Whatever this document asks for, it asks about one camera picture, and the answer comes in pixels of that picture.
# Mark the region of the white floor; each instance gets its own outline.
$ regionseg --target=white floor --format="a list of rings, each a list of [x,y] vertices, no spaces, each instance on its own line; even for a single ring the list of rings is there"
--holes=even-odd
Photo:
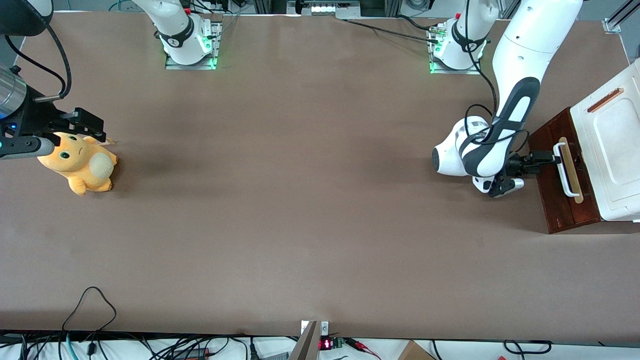
[[[248,338],[241,338],[247,345]],[[382,360],[396,360],[407,344],[407,340],[381,340],[359,339],[371,350],[377,353]],[[154,340],[149,341],[154,350],[160,350],[170,346],[175,341]],[[417,343],[435,357],[431,342],[419,340]],[[87,360],[87,342],[72,343],[78,360]],[[210,351],[217,351],[225,344],[225,339],[215,339],[209,344]],[[254,338],[254,344],[260,358],[290,352],[295,342],[287,338]],[[476,341],[437,341],[438,351],[442,360],[497,360],[504,356],[507,360],[521,360],[520,356],[508,353],[502,347],[502,343],[476,342]],[[102,341],[102,347],[107,355],[107,360],[148,360],[150,352],[137,341],[114,340]],[[546,345],[522,344],[522,348],[530,351],[541,350]],[[19,359],[20,345],[14,345],[0,349],[0,359]],[[357,352],[350,347],[343,347],[320,353],[320,360],[334,360],[348,356],[345,360],[376,360],[375,357]],[[98,350],[93,360],[103,360]],[[219,354],[210,357],[211,360],[244,360],[244,346],[235,341],[229,341],[227,347]],[[640,359],[640,348],[616,348],[616,347],[589,347],[574,345],[554,345],[552,350],[544,355],[526,355],[525,360],[637,360]],[[40,360],[60,360],[58,358],[58,344],[48,344],[40,354]],[[62,360],[73,360],[66,344],[62,344]]]

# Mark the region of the stuffed animal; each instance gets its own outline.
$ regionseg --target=stuffed animal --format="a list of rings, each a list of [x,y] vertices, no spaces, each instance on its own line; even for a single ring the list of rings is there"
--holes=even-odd
[[[56,133],[60,137],[60,146],[53,153],[39,156],[38,160],[49,169],[69,180],[74,193],[84,196],[87,190],[108,192],[111,190],[109,176],[118,158],[105,150],[98,141],[90,136]]]

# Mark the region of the green cable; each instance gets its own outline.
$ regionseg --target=green cable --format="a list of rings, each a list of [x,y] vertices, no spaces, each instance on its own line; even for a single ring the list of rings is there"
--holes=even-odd
[[[69,339],[69,334],[67,333],[67,347],[69,348],[69,352],[71,353],[71,357],[74,358],[74,360],[78,360],[78,356],[76,355],[76,352],[74,351],[74,348],[71,347],[71,340]]]

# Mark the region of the table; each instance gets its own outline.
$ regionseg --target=table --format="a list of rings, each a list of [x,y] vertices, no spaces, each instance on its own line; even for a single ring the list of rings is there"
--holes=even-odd
[[[637,227],[550,236],[534,179],[493,200],[432,169],[433,146],[490,93],[479,76],[429,74],[424,43],[241,17],[218,70],[183,72],[163,70],[144,14],[52,25],[74,76],[58,106],[106,121],[120,169],[112,192],[80,198],[35,159],[0,163],[0,327],[59,329],[96,285],[121,331],[293,335],[315,319],[359,337],[639,339]],[[24,51],[62,71],[46,34]],[[626,66],[616,35],[576,23],[526,128]],[[69,327],[108,318],[93,294]]]

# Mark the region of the black plug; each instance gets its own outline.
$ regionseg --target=black plug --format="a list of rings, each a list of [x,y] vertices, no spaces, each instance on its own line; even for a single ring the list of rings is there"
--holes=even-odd
[[[250,342],[251,344],[249,345],[249,348],[251,349],[251,360],[260,360],[260,356],[258,356],[258,352],[253,344],[253,338],[251,338]]]
[[[95,343],[89,343],[86,347],[86,354],[91,356],[95,354]]]

